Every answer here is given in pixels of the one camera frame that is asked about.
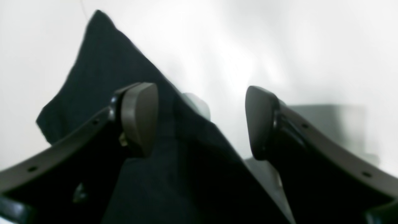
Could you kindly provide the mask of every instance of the screw hole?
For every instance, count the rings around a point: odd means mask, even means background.
[[[31,167],[31,168],[27,169],[28,172],[33,172],[35,170],[37,170],[37,167]]]
[[[362,175],[364,175],[365,177],[372,177],[372,175],[368,172],[362,172]]]
[[[95,120],[93,121],[93,125],[97,125],[99,122],[100,122],[99,119],[95,119]]]

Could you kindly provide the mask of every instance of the black cloth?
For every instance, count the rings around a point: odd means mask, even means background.
[[[158,86],[156,141],[150,158],[125,161],[103,224],[288,223],[217,127],[185,104],[101,11],[37,124],[54,144],[108,106],[115,90],[135,82]]]

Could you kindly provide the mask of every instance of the black fabric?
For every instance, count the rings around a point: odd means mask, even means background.
[[[187,106],[101,11],[37,124],[54,144],[109,105],[115,90],[135,82],[158,86],[156,142],[150,158],[125,161],[103,224],[288,223],[217,127]]]

